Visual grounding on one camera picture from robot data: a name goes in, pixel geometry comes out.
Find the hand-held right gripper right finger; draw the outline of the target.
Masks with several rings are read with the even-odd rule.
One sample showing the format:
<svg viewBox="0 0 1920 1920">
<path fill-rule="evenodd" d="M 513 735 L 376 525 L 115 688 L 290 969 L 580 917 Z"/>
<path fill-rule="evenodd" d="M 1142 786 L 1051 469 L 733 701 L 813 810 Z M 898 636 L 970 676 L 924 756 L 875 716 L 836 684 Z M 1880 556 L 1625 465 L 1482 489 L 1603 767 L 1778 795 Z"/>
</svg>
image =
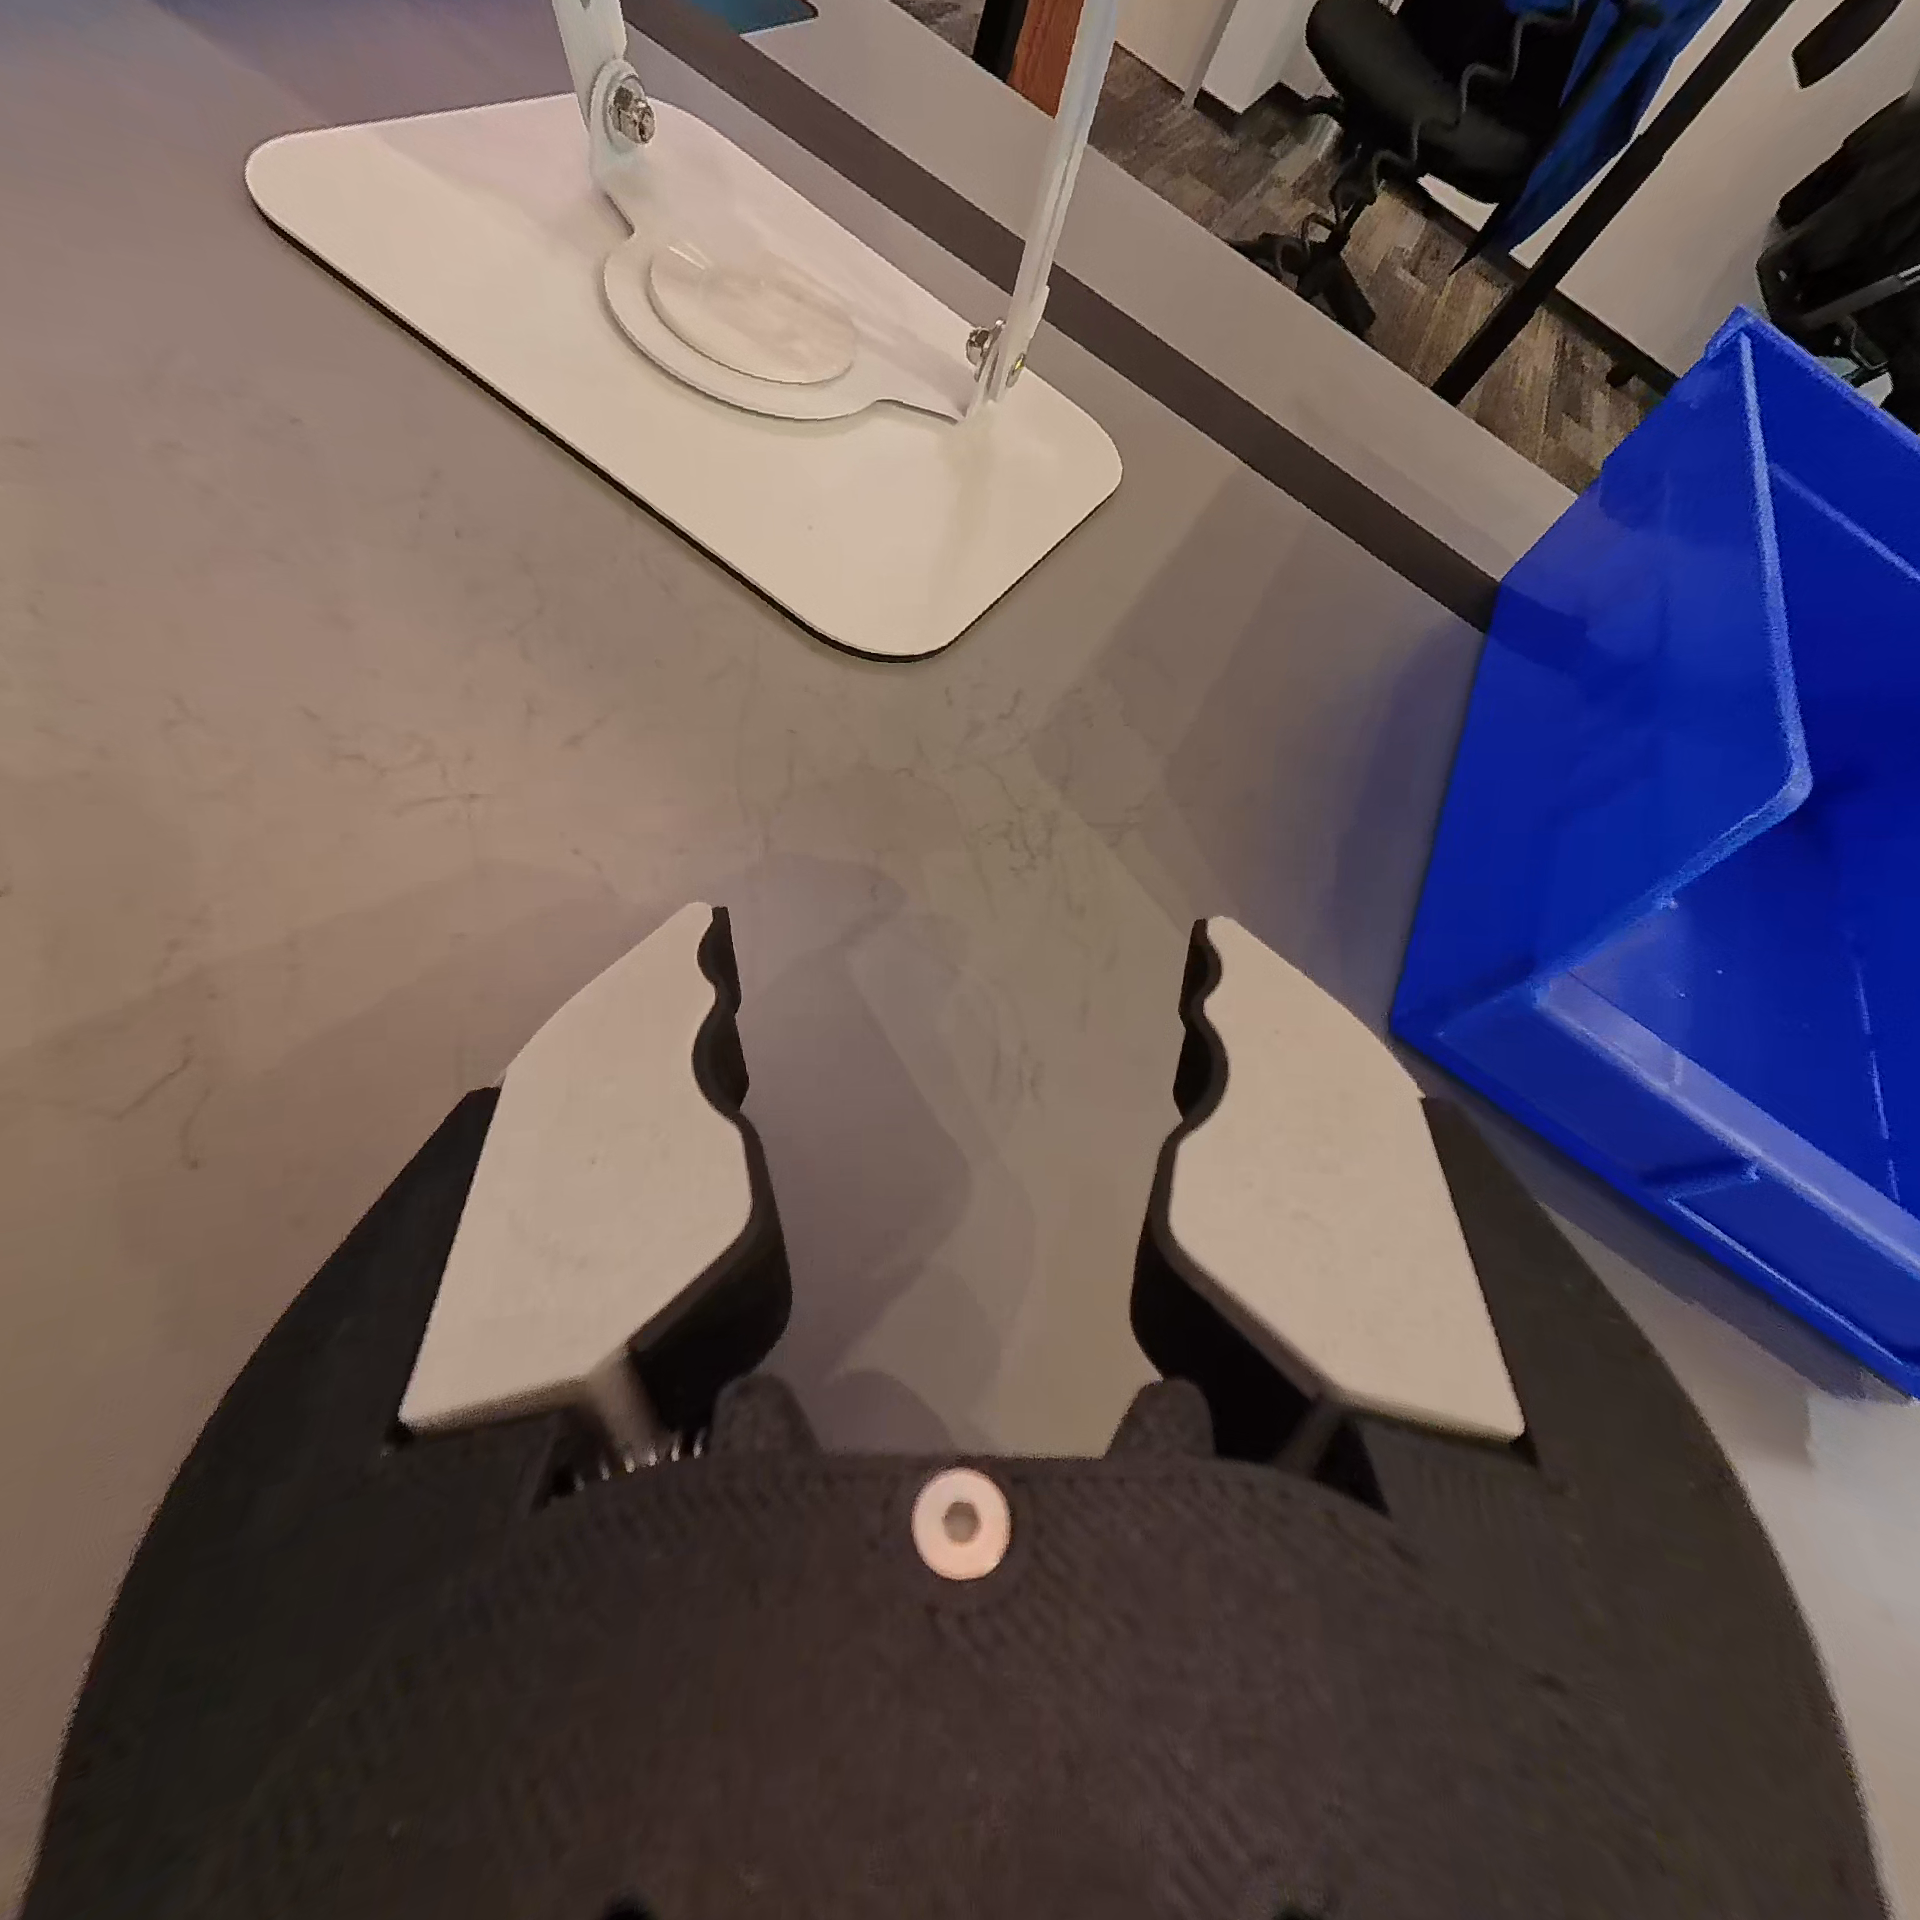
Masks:
<svg viewBox="0 0 1920 1920">
<path fill-rule="evenodd" d="M 1192 927 L 1176 1122 L 1130 1316 L 1213 1457 L 1312 1472 L 1349 1419 L 1482 1448 L 1526 1418 L 1434 1144 L 1388 1045 L 1227 917 Z"/>
</svg>

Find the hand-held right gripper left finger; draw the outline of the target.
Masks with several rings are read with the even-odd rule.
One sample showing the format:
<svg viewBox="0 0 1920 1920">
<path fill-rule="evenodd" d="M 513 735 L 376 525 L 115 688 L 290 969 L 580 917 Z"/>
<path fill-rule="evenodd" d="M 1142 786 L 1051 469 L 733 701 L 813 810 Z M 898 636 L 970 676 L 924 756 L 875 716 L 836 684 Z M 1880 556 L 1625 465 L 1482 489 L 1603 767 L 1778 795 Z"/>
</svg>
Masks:
<svg viewBox="0 0 1920 1920">
<path fill-rule="evenodd" d="M 729 912 L 698 901 L 513 1059 L 400 1396 L 409 1435 L 561 1415 L 618 1472 L 701 1451 L 793 1306 L 739 1005 Z"/>
</svg>

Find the grey desk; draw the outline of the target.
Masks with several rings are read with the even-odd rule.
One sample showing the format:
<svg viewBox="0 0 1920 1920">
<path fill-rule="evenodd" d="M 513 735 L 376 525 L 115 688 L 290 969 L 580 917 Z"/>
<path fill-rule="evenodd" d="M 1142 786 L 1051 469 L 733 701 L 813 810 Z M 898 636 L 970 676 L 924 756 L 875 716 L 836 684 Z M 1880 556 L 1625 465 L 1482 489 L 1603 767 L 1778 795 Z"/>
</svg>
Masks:
<svg viewBox="0 0 1920 1920">
<path fill-rule="evenodd" d="M 1378 1026 L 1568 505 L 1089 167 L 1122 480 L 819 641 L 256 211 L 538 5 L 5 5 L 5 1907 L 1915 1916 L 1915 1408 L 1446 1080 L 1514 1448 L 1180 1457 L 1230 915 Z M 716 1459 L 414 1439 L 492 1084 L 729 911 L 793 1288 Z"/>
</svg>

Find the deep blue plastic bin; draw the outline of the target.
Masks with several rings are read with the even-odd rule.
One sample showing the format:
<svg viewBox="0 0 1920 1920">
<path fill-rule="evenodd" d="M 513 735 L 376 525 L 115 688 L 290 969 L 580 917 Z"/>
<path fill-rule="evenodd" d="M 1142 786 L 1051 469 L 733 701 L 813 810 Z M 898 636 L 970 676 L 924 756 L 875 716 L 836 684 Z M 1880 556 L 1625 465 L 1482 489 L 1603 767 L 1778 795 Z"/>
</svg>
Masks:
<svg viewBox="0 0 1920 1920">
<path fill-rule="evenodd" d="M 1390 1016 L 1918 1391 L 1918 445 L 1748 309 L 1507 572 Z"/>
</svg>

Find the white document stand wooden board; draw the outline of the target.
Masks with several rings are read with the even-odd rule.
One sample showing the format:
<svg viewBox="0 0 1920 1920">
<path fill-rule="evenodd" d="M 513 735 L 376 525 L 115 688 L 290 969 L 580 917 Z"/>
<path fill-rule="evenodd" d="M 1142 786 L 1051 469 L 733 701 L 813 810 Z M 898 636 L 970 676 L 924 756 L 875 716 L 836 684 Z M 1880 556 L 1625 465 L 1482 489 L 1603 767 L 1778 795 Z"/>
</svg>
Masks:
<svg viewBox="0 0 1920 1920">
<path fill-rule="evenodd" d="M 1026 372 L 1114 5 L 986 328 L 651 91 L 620 5 L 550 10 L 566 97 L 282 135 L 253 205 L 809 634 L 939 653 L 1121 484 Z"/>
</svg>

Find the black jacket draped chair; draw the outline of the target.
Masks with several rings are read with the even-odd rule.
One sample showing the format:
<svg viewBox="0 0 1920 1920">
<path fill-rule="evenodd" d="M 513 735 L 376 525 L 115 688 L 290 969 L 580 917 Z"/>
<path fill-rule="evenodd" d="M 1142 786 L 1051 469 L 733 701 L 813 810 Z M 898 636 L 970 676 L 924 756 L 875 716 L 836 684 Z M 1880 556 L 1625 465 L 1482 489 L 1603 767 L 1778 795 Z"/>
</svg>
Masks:
<svg viewBox="0 0 1920 1920">
<path fill-rule="evenodd" d="M 1777 208 L 1758 261 L 1768 321 L 1812 356 L 1888 377 L 1918 427 L 1918 104 L 1870 114 Z"/>
</svg>

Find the black office chair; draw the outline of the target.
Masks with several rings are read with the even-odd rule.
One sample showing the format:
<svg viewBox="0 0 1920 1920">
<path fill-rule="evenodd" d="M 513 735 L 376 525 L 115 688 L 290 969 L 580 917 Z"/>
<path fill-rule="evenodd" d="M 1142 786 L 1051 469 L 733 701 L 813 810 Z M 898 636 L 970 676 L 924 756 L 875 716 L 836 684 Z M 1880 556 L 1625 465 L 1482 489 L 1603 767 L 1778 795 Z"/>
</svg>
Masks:
<svg viewBox="0 0 1920 1920">
<path fill-rule="evenodd" d="M 1402 12 L 1378 2 L 1314 5 L 1305 45 L 1331 89 L 1309 98 L 1308 114 L 1339 129 L 1329 211 L 1309 216 L 1299 231 L 1236 237 L 1232 251 L 1350 337 L 1366 339 L 1376 312 L 1349 268 L 1347 247 L 1388 181 L 1436 176 L 1480 202 L 1501 202 L 1525 183 L 1534 141 L 1499 112 L 1525 33 L 1517 24 L 1494 61 L 1469 61 L 1446 76 Z"/>
</svg>

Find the blue jacket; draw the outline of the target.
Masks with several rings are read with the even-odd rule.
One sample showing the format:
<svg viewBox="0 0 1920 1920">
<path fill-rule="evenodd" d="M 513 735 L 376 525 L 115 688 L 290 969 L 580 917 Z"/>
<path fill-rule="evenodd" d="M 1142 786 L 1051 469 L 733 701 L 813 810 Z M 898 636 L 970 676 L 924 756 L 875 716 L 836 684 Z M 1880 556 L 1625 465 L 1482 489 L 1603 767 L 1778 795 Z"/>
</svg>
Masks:
<svg viewBox="0 0 1920 1920">
<path fill-rule="evenodd" d="M 1461 68 L 1466 107 L 1509 107 L 1526 57 L 1550 53 L 1557 42 L 1571 56 L 1550 111 L 1509 112 L 1523 130 L 1526 170 L 1494 195 L 1469 257 L 1529 240 L 1621 155 L 1676 59 L 1717 10 L 1717 2 L 1501 5 L 1490 57 Z"/>
</svg>

